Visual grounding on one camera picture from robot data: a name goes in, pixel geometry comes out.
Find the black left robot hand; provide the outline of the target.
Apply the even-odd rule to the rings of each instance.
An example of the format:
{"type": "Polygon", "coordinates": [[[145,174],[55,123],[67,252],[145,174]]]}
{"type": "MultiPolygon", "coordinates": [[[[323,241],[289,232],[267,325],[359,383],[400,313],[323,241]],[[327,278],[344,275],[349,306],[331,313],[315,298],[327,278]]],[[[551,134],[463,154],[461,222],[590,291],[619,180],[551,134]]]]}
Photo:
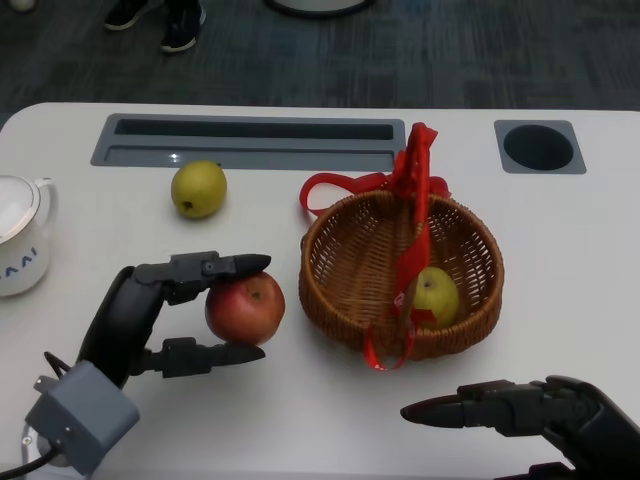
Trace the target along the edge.
{"type": "Polygon", "coordinates": [[[220,256],[216,251],[178,254],[166,263],[123,268],[114,278],[84,337],[78,361],[89,361],[116,386],[131,376],[155,371],[164,378],[209,373],[214,367],[265,357],[254,345],[227,342],[204,346],[192,337],[166,339],[158,352],[146,348],[165,304],[195,300],[220,284],[263,272],[265,254],[220,256]]]}

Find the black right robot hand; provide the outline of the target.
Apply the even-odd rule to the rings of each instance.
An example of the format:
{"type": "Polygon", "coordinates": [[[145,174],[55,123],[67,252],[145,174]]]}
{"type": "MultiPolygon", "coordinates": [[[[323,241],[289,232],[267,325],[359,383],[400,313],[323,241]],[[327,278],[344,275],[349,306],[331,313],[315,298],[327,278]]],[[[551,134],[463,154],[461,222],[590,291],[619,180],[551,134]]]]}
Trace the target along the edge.
{"type": "Polygon", "coordinates": [[[415,424],[492,428],[504,437],[541,436],[571,463],[532,465],[519,479],[637,479],[639,426],[594,385],[566,376],[516,384],[460,386],[453,395],[400,410],[415,424]]]}

